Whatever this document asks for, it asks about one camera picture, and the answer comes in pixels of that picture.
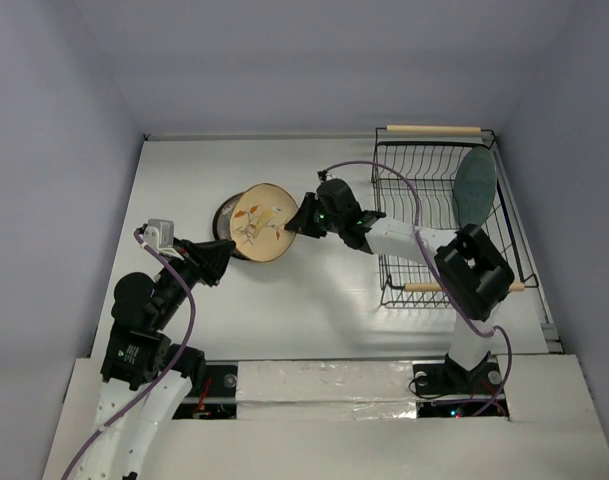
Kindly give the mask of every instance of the dish rack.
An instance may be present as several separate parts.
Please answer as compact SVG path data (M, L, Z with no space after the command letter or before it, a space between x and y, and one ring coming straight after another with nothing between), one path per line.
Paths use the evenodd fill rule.
M422 211L421 225L428 228L457 230L453 208L453 183L457 169L464 156L479 143L451 141L417 141L382 139L386 128L375 131L373 160L387 165L411 180L419 193ZM413 223L415 202L408 187L394 174L373 167L371 183L375 207L388 216L403 222ZM539 282L534 274L525 276L511 226L505 196L500 183L493 208L482 226L495 247L515 273L515 281L526 283L526 288L537 288ZM435 283L428 267L391 255L379 256L379 274L382 297L380 304L389 308L446 308L450 302L441 291L408 292L407 284Z

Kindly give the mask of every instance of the teal plate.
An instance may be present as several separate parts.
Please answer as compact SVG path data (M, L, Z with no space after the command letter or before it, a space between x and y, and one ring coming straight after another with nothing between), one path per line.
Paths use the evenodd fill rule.
M457 169L453 184L455 218L460 228L483 225L491 213L497 187L497 171L487 148L475 147Z

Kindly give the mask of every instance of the white surface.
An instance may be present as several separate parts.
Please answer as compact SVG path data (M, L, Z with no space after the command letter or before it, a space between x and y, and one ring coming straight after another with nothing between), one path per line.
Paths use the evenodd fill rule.
M238 420L412 420L417 417L415 402L311 402L239 403Z
M104 355L112 325L113 288L124 275L154 275L160 265L138 248L132 232L149 218L175 222L179 238L212 238L220 204L251 185L272 182L298 201L318 185L316 172L348 159L370 159L370 139L146 142L108 285L92 357ZM372 208L370 168L334 173ZM335 235L300 237L277 261L232 259L221 285L194 289L197 324L190 345L209 360L417 357L443 355L450 344L452 310L379 307L377 257L350 250ZM184 335L188 306L165 330ZM546 352L537 292L511 294L497 313L518 353ZM504 351L501 338L493 350Z
M240 402L408 401L410 361L240 362Z
M160 447L148 459L150 470L142 480L478 480L484 475L507 480L609 480L609 450L586 403L576 359L517 356L513 368L507 394L511 412L519 414L510 422L176 420L161 434ZM274 381L279 385L281 377ZM59 479L86 439L99 383L94 362L78 360L45 480ZM533 400L538 396L545 402ZM553 405L563 414L549 416Z

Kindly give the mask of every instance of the purple cable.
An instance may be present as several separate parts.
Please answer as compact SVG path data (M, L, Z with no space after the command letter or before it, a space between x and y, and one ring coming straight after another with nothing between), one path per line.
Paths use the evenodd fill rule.
M335 165L331 165L330 167L325 169L324 172L329 172L329 171L334 170L336 168L344 167L344 166L347 166L347 165L372 165L374 167L381 168L383 170L391 172L392 174L396 175L400 180L402 180L406 184L408 189L411 191L411 194L413 195L413 200L415 200L415 205L416 206L415 206L415 219L413 221L413 226L415 226L415 227L419 227L420 226L422 202L420 200L419 194L417 193L417 189L415 188L415 186L411 183L411 181L408 178L406 178L402 173L398 172L397 170L389 167L388 165L383 165L383 164L377 163L377 162L371 162L369 160L349 160L347 162L336 163ZM511 346L511 341L508 338L508 334L506 333L506 330L504 330L504 328L500 327L499 325L494 326L493 329L491 331L489 331L489 332L481 332L475 326L475 324L471 321L471 319L468 318L468 315L466 315L466 313L464 313L464 309L451 296L451 294L449 293L448 289L446 288L446 285L442 281L442 278L440 277L440 274L438 273L437 269L433 266L433 261L431 259L431 255L428 253L428 250L426 249L426 246L424 245L424 240L422 240L422 236L420 235L419 229L415 230L415 240L417 241L417 245L420 248L420 252L422 253L422 257L424 258L424 262L426 262L426 265L428 266L429 270L431 271L431 274L433 275L433 277L437 281L438 285L442 288L444 293L446 293L446 296L450 300L451 305L453 306L455 311L457 313L459 313L459 315L466 322L466 324L469 326L469 328L471 330L473 330L473 332L476 335L478 335L480 337L483 337L483 338L491 338L495 334L495 331L498 331L498 332L500 332L504 336L504 340L506 341L506 351L507 351L507 355L508 355L508 361L507 361L507 365L506 365L506 373L504 374L504 379L502 380L502 383L500 384L500 386L497 388L495 394L479 410L477 410L472 415L473 417L476 417L477 415L482 413L484 410L486 410L491 404L495 403L496 400L497 400L498 395L500 393L502 393L502 391L504 390L504 385L506 385L506 381L508 380L508 376L511 373L511 367L513 366L513 348ZM464 400L461 403L467 403L467 402L470 402L470 401L476 401L476 400L475 399L469 399L469 400Z
M144 240L142 240L142 237L139 234L139 230L135 230L135 232L133 232L133 236L135 237L135 240L137 240L137 243L139 243L140 246L142 246L144 248L144 250L146 250L148 253L153 255L153 257L155 257L155 259L158 262L160 262L164 266L164 268L166 268L170 272L170 274L173 275L173 278L175 278L175 280L177 280L177 282L180 284L180 286L182 287L182 290L184 290L184 293L186 293L186 297L188 298L189 304L191 305L191 315L189 317L188 328L186 329L186 334L184 335L184 338L182 339L182 343L180 344L180 347L177 349L175 356L173 356L171 361L168 363L168 365L166 365L166 367L162 370L162 372L155 378L155 380L153 380L144 390L142 390L135 398L133 398L133 400L128 402L126 405L124 405L124 407L122 407L115 415L113 415L111 418L109 418L107 420L107 422L103 426L104 428L110 427L115 422L117 422L120 418L122 418L124 415L126 415L126 413L131 408L133 408L144 397L146 397L149 393L151 393L151 390L153 390L162 381L162 379L173 368L173 366L177 363L177 361L182 356L182 353L184 352L184 349L186 348L186 345L188 344L188 341L191 338L191 334L193 333L193 327L195 326L195 299L193 298L193 293L191 292L191 289L189 288L189 286L186 284L186 282L180 276L180 274L177 273L177 270L175 270L171 266L171 264L168 263L168 261L166 261L166 259L162 255L160 255L159 253L157 253L155 250L153 250L151 247L149 247L148 245L146 245L144 243ZM102 434L102 430L98 429L95 432L93 432L93 434L88 438L88 440L86 440L86 442L84 442L84 445L82 445L82 447L73 457L73 460L71 460L71 463L69 463L68 467L66 468L64 475L62 475L62 480L68 479L68 477L73 472L75 465L77 465L77 462L79 462L82 459L82 457L84 456L86 451L89 449L89 447L93 444L93 442L95 440L97 440L97 437L99 437L101 434Z
M415 186L411 183L411 181L408 178L406 178L400 172L392 169L391 167L389 167L387 165L382 165L381 163L377 163L377 162L370 162L368 160L349 160L347 162L336 163L335 165L328 167L324 171L328 172L330 170L334 170L339 167L344 167L346 165L373 165L375 167L382 168L383 170L387 170L394 175L397 175L400 178L400 180L402 180L406 184L406 186L409 188L409 190L411 191L411 194L413 195L413 200L415 200L416 207L415 207L415 219L413 221L413 226L415 226L415 227L420 226L422 202L420 200L419 194L417 193L417 189L415 188ZM448 289L446 288L446 285L442 281L440 274L437 272L437 270L433 266L433 260L431 259L431 255L428 253L428 250L426 249L426 246L424 245L424 240L422 240L419 230L415 230L415 240L417 241L417 245L420 247L420 252L422 253L424 262L426 262L426 265L428 266L428 269L431 271L431 274L435 278L435 281L442 288L444 293L446 293L446 296L448 297L449 301L451 302L451 305L453 305L453 308L455 309L455 311L460 314L460 316L464 319L464 321L466 322L468 327L471 330L473 330L473 332L476 335L483 337L483 338L491 338L493 336L493 332L492 331L480 332L480 330L475 326L475 324L471 321L471 319L469 319L468 316L464 313L464 309L451 296Z

